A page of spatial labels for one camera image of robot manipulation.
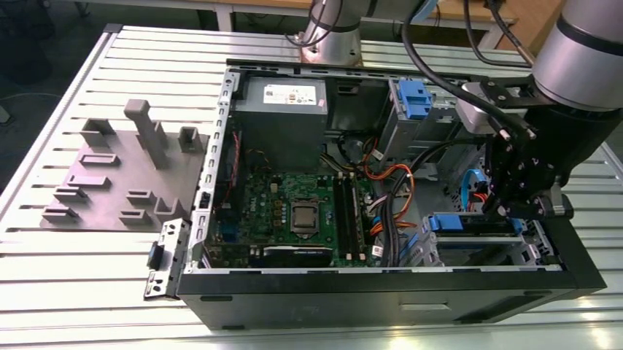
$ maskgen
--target slotted aluminum surface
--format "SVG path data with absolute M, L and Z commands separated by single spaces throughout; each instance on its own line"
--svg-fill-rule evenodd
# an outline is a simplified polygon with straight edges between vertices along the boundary
M 367 42 L 367 66 L 414 69 L 399 44 Z M 436 71 L 519 76 L 484 66 L 466 49 L 422 47 Z M 495 59 L 519 58 L 510 52 Z M 128 98 L 145 98 L 165 131 L 195 126 L 211 134 L 227 58 L 298 61 L 280 36 L 125 27 L 104 34 L 0 198 L 0 344 L 60 348 L 184 346 L 191 349 L 612 349 L 623 348 L 623 183 L 607 147 L 564 188 L 574 225 L 608 288 L 551 303 L 482 327 L 210 331 L 182 302 L 143 302 L 145 259 L 156 233 L 39 229 L 83 138 L 89 117 L 132 129 Z

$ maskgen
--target blue latch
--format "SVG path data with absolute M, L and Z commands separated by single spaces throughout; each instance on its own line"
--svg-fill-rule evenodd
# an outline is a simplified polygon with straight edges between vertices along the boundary
M 458 214 L 435 214 L 428 217 L 428 222 L 431 224 L 431 231 L 434 232 L 439 230 L 463 230 L 463 223 Z
M 432 107 L 431 93 L 419 80 L 400 80 L 398 82 L 399 96 L 406 106 L 408 119 L 422 120 L 428 116 Z

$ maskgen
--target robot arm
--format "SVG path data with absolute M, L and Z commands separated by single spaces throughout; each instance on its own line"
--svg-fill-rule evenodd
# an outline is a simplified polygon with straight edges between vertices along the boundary
M 302 38 L 312 44 L 302 45 L 302 57 L 312 63 L 356 65 L 362 60 L 360 18 L 402 20 L 414 7 L 422 8 L 423 1 L 316 0 Z M 494 133 L 491 128 L 470 128 L 480 118 L 498 133 L 487 145 L 491 195 L 486 213 L 532 219 L 572 216 L 560 187 L 623 118 L 622 15 L 620 0 L 602 0 L 599 6 L 594 1 L 568 0 L 532 75 L 463 86 L 472 95 L 484 94 L 499 109 L 527 109 L 524 119 L 514 122 L 514 130 L 520 125 L 527 132 L 511 137 L 506 132 L 511 125 L 500 124 L 499 118 L 466 101 L 456 107 L 468 131 Z M 511 94 L 510 88 L 518 88 L 519 94 Z
M 511 217 L 571 217 L 560 194 L 574 167 L 596 151 L 623 118 L 623 1 L 568 0 L 532 76 L 490 79 L 482 91 L 499 108 L 527 108 L 535 139 L 488 144 L 491 193 L 484 211 Z M 520 95 L 508 88 L 520 83 Z

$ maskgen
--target side panel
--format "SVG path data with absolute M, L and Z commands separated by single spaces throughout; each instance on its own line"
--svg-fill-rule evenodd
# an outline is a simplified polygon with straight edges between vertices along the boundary
M 211 330 L 307 327 L 371 327 L 495 322 L 564 292 L 523 290 L 368 292 L 319 294 L 186 295 L 182 297 Z

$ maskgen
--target wire bundle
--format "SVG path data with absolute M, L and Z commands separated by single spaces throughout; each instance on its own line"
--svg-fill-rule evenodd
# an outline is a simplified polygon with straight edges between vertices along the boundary
M 264 158 L 266 166 L 262 166 L 260 169 L 272 170 L 271 162 L 268 162 L 268 158 L 266 157 L 264 151 L 260 151 L 259 149 L 247 150 L 247 154 L 251 154 L 252 152 L 258 153 Z
M 484 203 L 487 201 L 488 195 L 484 193 L 475 193 L 474 197 L 480 199 L 480 201 Z M 474 202 L 470 202 L 470 204 L 467 205 L 467 211 L 472 211 L 472 210 L 474 210 Z
M 236 176 L 238 176 L 238 166 L 240 162 L 240 139 L 235 131 L 232 132 L 232 136 L 234 136 L 234 143 L 236 144 L 236 159 L 234 160 L 232 176 L 230 178 L 230 184 L 227 187 L 226 196 L 223 197 L 222 203 L 215 207 L 215 210 L 219 210 L 223 207 L 223 204 L 227 203 L 230 194 L 232 192 L 234 182 L 236 181 Z
M 338 172 L 338 173 L 350 173 L 355 170 L 351 166 L 343 166 L 338 163 L 334 157 L 328 153 L 320 153 L 320 159 L 323 162 Z

